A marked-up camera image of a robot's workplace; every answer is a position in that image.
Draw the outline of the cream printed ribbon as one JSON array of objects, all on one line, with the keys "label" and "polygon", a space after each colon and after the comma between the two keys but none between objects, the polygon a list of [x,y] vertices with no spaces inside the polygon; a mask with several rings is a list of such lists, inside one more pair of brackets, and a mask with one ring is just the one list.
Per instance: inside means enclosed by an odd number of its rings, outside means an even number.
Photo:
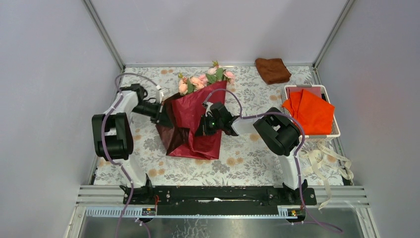
[{"label": "cream printed ribbon", "polygon": [[[352,180],[354,178],[354,173],[351,171],[352,162],[348,158],[337,154],[333,149],[328,148],[324,142],[318,142],[316,146],[317,149],[312,151],[301,150],[298,155],[301,159],[307,159],[310,163],[308,168],[301,169],[301,174],[303,176],[315,174],[323,182],[327,199],[318,206],[318,209],[321,210],[328,205],[332,198],[330,183],[328,179],[321,173],[321,169],[331,168],[335,171],[338,171],[346,180]],[[333,165],[332,162],[328,160],[328,158],[343,162],[344,168]]]}]

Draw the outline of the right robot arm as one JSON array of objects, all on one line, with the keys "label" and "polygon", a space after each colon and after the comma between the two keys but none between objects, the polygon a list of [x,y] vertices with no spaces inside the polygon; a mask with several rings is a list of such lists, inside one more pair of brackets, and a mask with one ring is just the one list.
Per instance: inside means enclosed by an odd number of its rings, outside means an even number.
[{"label": "right robot arm", "polygon": [[221,103],[203,103],[206,112],[201,116],[195,136],[210,136],[223,131],[229,136],[257,133],[267,148],[278,156],[284,182],[284,198],[290,204],[297,204],[304,197],[301,189],[296,161],[301,131],[292,122],[290,116],[281,113],[277,108],[270,108],[266,113],[241,117],[234,116]]}]

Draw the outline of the pink fake flower bouquet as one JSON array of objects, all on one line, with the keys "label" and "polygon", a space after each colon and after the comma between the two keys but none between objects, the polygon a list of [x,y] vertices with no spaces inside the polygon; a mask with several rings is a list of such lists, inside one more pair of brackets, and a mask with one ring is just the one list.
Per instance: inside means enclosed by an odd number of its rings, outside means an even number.
[{"label": "pink fake flower bouquet", "polygon": [[220,66],[217,60],[214,60],[212,61],[212,67],[210,67],[206,73],[191,77],[179,73],[178,78],[178,92],[181,96],[185,96],[217,82],[226,81],[228,84],[232,84],[234,83],[236,76],[233,72]]}]

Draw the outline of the dark red wrapping paper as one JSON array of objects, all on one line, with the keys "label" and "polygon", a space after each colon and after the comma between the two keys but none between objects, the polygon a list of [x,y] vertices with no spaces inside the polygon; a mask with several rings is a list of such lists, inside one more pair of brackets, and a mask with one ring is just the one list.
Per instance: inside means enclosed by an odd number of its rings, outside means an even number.
[{"label": "dark red wrapping paper", "polygon": [[189,95],[182,96],[177,93],[165,100],[166,112],[173,127],[157,124],[156,129],[167,156],[200,160],[219,159],[221,131],[208,136],[195,136],[195,132],[199,128],[201,116],[206,112],[202,103],[215,89],[219,91],[212,94],[209,102],[224,103],[226,87],[227,82],[221,81]]}]

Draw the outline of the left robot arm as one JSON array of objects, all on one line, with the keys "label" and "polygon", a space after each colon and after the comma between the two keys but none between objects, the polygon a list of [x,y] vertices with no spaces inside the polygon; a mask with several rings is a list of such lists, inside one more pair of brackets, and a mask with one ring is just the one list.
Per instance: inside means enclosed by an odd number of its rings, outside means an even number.
[{"label": "left robot arm", "polygon": [[108,110],[92,117],[96,155],[121,168],[127,176],[127,186],[136,188],[134,196],[143,204],[152,201],[154,191],[146,186],[149,178],[145,170],[130,157],[134,151],[131,114],[147,116],[151,123],[173,128],[164,102],[168,97],[169,90],[166,88],[157,86],[156,96],[149,98],[143,86],[132,84],[119,89]]}]

